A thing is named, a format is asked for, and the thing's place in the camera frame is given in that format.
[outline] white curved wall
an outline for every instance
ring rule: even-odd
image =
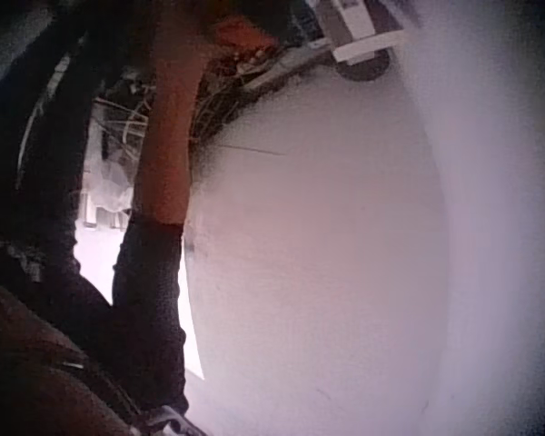
[[[448,341],[423,434],[530,434],[545,422],[544,17],[519,2],[393,3],[417,18],[400,15],[396,55],[449,218]]]
[[[189,392],[214,434],[545,421],[544,29],[515,4],[393,3],[403,82],[272,97],[221,141],[274,154],[224,149],[193,198]]]
[[[218,139],[187,227],[216,435],[415,434],[446,341],[439,177],[395,71],[332,70],[247,111]]]

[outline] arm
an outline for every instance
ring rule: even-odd
[[[158,223],[182,224],[190,197],[193,109],[213,47],[185,11],[161,7],[153,52],[157,94],[135,179],[134,209]]]

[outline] black sleeve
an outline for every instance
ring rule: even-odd
[[[114,375],[144,409],[188,407],[178,314],[182,225],[132,217],[113,285]]]

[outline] person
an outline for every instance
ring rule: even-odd
[[[0,426],[3,433],[128,434],[129,420],[159,410],[179,420],[182,434],[202,434],[183,418],[177,275],[194,103],[204,69],[225,49],[184,6],[161,2],[151,56],[157,93],[110,305],[81,276],[73,253],[91,107],[123,35],[100,24],[74,50],[28,136],[21,171],[16,132],[36,97],[25,89],[45,76],[49,43],[30,46],[0,84],[0,416],[10,417]]]

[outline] black object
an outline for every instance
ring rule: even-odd
[[[375,57],[358,64],[348,65],[346,62],[337,64],[337,73],[354,82],[370,82],[382,76],[390,66],[390,55],[387,50],[380,50]]]

